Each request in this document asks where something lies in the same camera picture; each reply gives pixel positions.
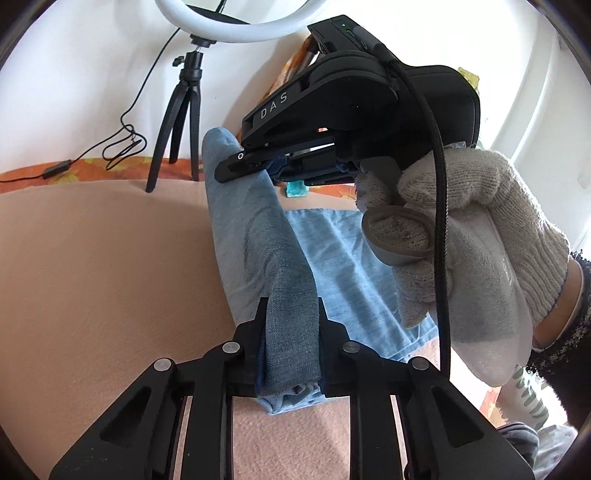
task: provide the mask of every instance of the ring light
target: ring light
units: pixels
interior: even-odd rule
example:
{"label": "ring light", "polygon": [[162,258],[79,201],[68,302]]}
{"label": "ring light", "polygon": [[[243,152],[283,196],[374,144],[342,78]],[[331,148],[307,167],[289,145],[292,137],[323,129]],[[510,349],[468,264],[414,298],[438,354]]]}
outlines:
{"label": "ring light", "polygon": [[183,0],[156,0],[173,25],[187,33],[226,43],[250,43],[284,37],[304,28],[327,0],[307,0],[284,18],[254,25],[235,25],[206,18],[191,10]]}

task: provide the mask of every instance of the screw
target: screw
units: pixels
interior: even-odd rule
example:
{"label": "screw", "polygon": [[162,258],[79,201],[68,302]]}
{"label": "screw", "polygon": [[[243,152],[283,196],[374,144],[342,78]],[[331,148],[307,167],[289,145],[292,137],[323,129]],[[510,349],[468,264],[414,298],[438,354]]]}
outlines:
{"label": "screw", "polygon": [[240,343],[226,342],[223,344],[222,350],[226,353],[236,353],[240,350]]}
{"label": "screw", "polygon": [[171,366],[173,363],[168,358],[161,358],[154,362],[154,368],[159,372],[166,372]]}
{"label": "screw", "polygon": [[410,364],[416,370],[426,370],[427,368],[429,368],[429,361],[426,358],[423,358],[422,356],[414,357],[413,359],[411,359]]}
{"label": "screw", "polygon": [[357,353],[359,352],[359,344],[357,342],[353,342],[352,340],[343,343],[343,350],[347,353]]}

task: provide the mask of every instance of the gloved hand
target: gloved hand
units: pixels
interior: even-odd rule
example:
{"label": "gloved hand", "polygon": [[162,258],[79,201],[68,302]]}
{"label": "gloved hand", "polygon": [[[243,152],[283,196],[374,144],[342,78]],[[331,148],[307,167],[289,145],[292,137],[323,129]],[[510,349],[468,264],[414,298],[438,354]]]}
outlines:
{"label": "gloved hand", "polygon": [[[449,210],[477,203],[498,229],[534,325],[554,306],[566,278],[570,246],[548,221],[516,169],[500,153],[446,149]],[[435,166],[429,154],[409,167],[398,183],[409,206],[435,207]]]}
{"label": "gloved hand", "polygon": [[[503,156],[452,148],[446,150],[446,165],[452,343],[477,377],[489,385],[502,385],[515,365],[527,361],[533,323],[547,314],[560,293],[568,242],[547,221]],[[371,172],[359,177],[360,210],[399,194],[406,207],[434,216],[432,155],[404,172],[396,194],[384,193],[383,184]],[[372,189],[372,183],[379,188]],[[428,232],[419,227],[406,218],[385,218],[371,229],[393,247],[421,249]],[[402,321],[415,325],[427,311],[435,317],[433,258],[396,266],[393,272]]]}

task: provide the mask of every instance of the blue denim cloth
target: blue denim cloth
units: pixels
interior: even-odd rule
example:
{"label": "blue denim cloth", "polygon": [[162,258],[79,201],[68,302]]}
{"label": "blue denim cloth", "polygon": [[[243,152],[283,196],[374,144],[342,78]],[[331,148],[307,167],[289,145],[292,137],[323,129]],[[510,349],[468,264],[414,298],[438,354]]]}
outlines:
{"label": "blue denim cloth", "polygon": [[269,296],[265,382],[259,401],[272,414],[326,401],[320,393],[318,305],[349,336],[381,356],[407,361],[437,335],[430,318],[412,329],[397,319],[394,276],[367,246],[360,212],[284,212],[266,172],[226,184],[216,165],[240,150],[216,128],[203,140],[203,166],[216,259],[236,324]]}
{"label": "blue denim cloth", "polygon": [[301,394],[320,378],[316,284],[267,172],[215,180],[217,164],[240,150],[223,128],[203,139],[217,266],[237,325],[252,320],[260,298],[269,297],[260,394]]}

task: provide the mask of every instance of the black cable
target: black cable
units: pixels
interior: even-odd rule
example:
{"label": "black cable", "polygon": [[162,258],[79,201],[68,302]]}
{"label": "black cable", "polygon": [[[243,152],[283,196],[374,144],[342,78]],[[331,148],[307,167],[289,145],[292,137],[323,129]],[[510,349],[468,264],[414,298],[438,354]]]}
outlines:
{"label": "black cable", "polygon": [[223,10],[223,9],[224,9],[224,7],[226,6],[226,2],[227,2],[227,1],[228,1],[228,0],[221,0],[221,1],[219,2],[219,5],[218,5],[218,6],[217,6],[217,8],[216,8],[216,13],[217,13],[217,14],[220,14],[220,13],[222,13],[222,10]]}
{"label": "black cable", "polygon": [[[130,111],[132,111],[133,108],[135,107],[136,103],[139,100],[139,97],[141,96],[142,92],[144,91],[144,87],[146,86],[146,83],[148,83],[148,79],[150,78],[150,76],[152,75],[152,72],[156,68],[156,65],[160,61],[160,57],[162,57],[162,55],[164,54],[164,50],[166,50],[166,47],[168,47],[170,42],[172,42],[173,38],[176,36],[176,34],[179,31],[180,31],[180,28],[177,28],[174,31],[174,33],[170,36],[170,38],[166,41],[164,46],[160,49],[160,52],[156,56],[156,59],[154,60],[152,66],[150,67],[148,74],[144,78],[144,81],[142,82],[142,86],[139,88],[139,91],[138,91],[137,95],[135,96],[134,101],[131,103],[131,106],[125,112],[123,112],[121,114],[121,116],[119,117],[119,123],[121,123],[121,128],[118,129],[114,134],[112,134],[112,135],[108,136],[107,138],[101,140],[100,142],[94,144],[92,147],[88,148],[86,151],[84,151],[82,154],[80,154],[75,160],[72,161],[72,165],[74,163],[76,163],[77,161],[79,161],[82,157],[84,157],[84,155],[86,155],[88,152],[94,150],[96,147],[100,147],[104,143],[107,143],[109,140],[115,138],[122,131],[126,131],[128,133],[128,135],[126,135],[123,138],[120,138],[119,140],[116,140],[116,141],[108,144],[105,148],[103,148],[101,156],[102,156],[103,160],[105,160],[107,162],[105,170],[107,170],[107,171],[112,170],[117,165],[119,165],[122,161],[124,161],[126,158],[139,155],[148,147],[148,140],[146,139],[146,137],[143,136],[142,134],[140,134],[135,129],[133,124],[125,123],[125,115],[130,113]],[[107,156],[107,152],[110,148],[112,148],[116,145],[120,145],[121,143],[128,141],[128,140],[131,140],[131,143],[129,145],[127,145],[125,148],[123,148],[122,150],[120,150],[120,152],[115,154],[113,157]]]}
{"label": "black cable", "polygon": [[[142,153],[148,147],[148,140],[146,139],[145,136],[143,136],[141,133],[139,133],[135,129],[133,124],[125,122],[125,115],[129,114],[130,111],[132,111],[133,108],[135,107],[136,103],[139,100],[139,97],[141,96],[142,92],[144,91],[144,87],[146,86],[146,83],[148,83],[148,79],[152,75],[152,72],[154,71],[157,63],[160,61],[160,57],[162,57],[162,55],[164,54],[164,50],[166,50],[166,48],[168,47],[170,42],[172,42],[173,38],[176,36],[176,34],[179,31],[180,31],[180,28],[177,28],[174,31],[174,33],[170,36],[170,38],[166,41],[166,43],[164,44],[164,46],[162,47],[162,49],[158,53],[158,56],[154,60],[152,66],[150,67],[148,74],[144,78],[144,81],[142,82],[142,85],[141,85],[137,95],[135,96],[134,101],[131,103],[131,106],[125,112],[123,112],[121,114],[121,116],[119,117],[119,122],[121,123],[120,129],[118,129],[114,134],[108,136],[107,138],[104,138],[100,142],[95,143],[93,146],[87,148],[84,152],[82,152],[74,160],[66,160],[64,162],[59,163],[57,166],[48,167],[47,169],[45,169],[45,171],[43,173],[36,175],[34,177],[19,177],[17,179],[0,180],[0,183],[12,183],[15,181],[36,180],[36,179],[40,179],[40,178],[46,179],[46,178],[50,178],[58,173],[62,173],[64,171],[68,170],[74,163],[81,160],[82,157],[84,157],[84,155],[86,155],[88,152],[94,150],[96,147],[100,147],[104,143],[107,143],[109,140],[112,140],[113,138],[115,138],[117,135],[119,135],[123,131],[126,131],[128,133],[128,135],[126,135],[123,138],[120,138],[119,140],[111,142],[102,151],[102,158],[103,158],[103,160],[105,160],[107,162],[105,170],[112,170],[117,165],[119,165],[122,161],[124,161],[126,158],[133,157],[135,155],[139,155],[140,153]],[[121,149],[113,157],[107,156],[108,150],[110,148],[112,148],[116,145],[120,145],[121,143],[123,143],[127,140],[131,140],[131,143],[129,145],[127,145],[126,147]]]}
{"label": "black cable", "polygon": [[372,47],[373,54],[384,64],[389,73],[399,77],[409,92],[415,97],[423,112],[435,162],[435,239],[434,239],[434,275],[435,303],[437,309],[437,328],[439,330],[439,357],[441,373],[447,378],[452,366],[452,340],[450,332],[449,305],[447,301],[446,241],[447,241],[447,171],[441,133],[433,111],[423,93],[417,89],[399,60],[382,43]]}
{"label": "black cable", "polygon": [[12,179],[12,180],[0,180],[0,183],[12,183],[13,181],[21,181],[21,180],[36,180],[36,179],[40,179],[43,176],[42,173],[40,173],[39,175],[35,175],[34,177],[19,177],[17,179]]}

